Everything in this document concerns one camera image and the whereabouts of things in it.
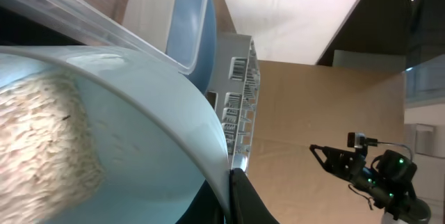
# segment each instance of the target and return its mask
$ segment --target cardboard surface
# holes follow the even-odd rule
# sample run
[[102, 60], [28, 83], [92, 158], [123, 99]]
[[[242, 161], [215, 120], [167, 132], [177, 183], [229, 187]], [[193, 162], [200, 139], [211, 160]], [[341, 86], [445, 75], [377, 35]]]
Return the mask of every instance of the cardboard surface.
[[371, 211], [308, 147], [347, 149], [349, 131], [402, 143], [403, 75], [273, 62], [260, 70], [248, 176], [272, 215], [283, 224], [380, 223], [383, 210]]

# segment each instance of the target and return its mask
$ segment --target dish rack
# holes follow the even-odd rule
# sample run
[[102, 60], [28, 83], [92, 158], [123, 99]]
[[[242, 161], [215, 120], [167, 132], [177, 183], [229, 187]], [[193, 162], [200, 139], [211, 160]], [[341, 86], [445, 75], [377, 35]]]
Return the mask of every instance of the dish rack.
[[243, 157], [245, 172], [252, 147], [259, 95], [260, 73], [252, 36], [233, 33], [218, 35], [215, 70], [209, 91], [227, 141], [229, 162]]

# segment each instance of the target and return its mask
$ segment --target light blue bowl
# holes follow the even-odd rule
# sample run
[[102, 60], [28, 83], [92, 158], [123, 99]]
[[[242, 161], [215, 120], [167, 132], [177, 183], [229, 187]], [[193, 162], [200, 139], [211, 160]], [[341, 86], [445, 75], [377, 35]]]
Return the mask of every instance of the light blue bowl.
[[7, 64], [0, 65], [3, 85], [50, 68], [78, 74], [76, 86], [106, 172], [91, 199], [48, 223], [175, 223], [204, 179], [229, 218], [221, 124], [176, 69], [118, 47], [0, 47], [0, 53], [7, 53], [0, 54]]
[[[203, 0], [176, 0], [166, 54], [181, 63], [192, 59], [195, 39], [200, 32], [199, 18]], [[209, 87], [216, 54], [216, 15], [213, 0], [207, 0], [200, 48], [195, 69], [188, 75], [200, 91]]]

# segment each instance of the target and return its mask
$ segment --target white rice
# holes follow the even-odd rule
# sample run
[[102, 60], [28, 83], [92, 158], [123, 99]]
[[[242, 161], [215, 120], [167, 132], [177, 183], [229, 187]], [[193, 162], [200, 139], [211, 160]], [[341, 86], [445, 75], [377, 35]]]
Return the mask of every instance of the white rice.
[[0, 88], [0, 223], [37, 223], [103, 181], [72, 76], [34, 74]]

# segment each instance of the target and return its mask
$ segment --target clear plastic container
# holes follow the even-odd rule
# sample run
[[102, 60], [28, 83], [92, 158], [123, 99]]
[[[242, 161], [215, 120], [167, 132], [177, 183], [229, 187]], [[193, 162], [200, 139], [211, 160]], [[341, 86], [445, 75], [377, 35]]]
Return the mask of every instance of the clear plastic container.
[[193, 35], [193, 46], [179, 61], [164, 53], [175, 0], [112, 0], [120, 3], [119, 11], [107, 5], [110, 1], [0, 0], [0, 6], [85, 45], [134, 49], [171, 64], [183, 74], [194, 70], [207, 0], [200, 0], [199, 16], [191, 22], [199, 31]]

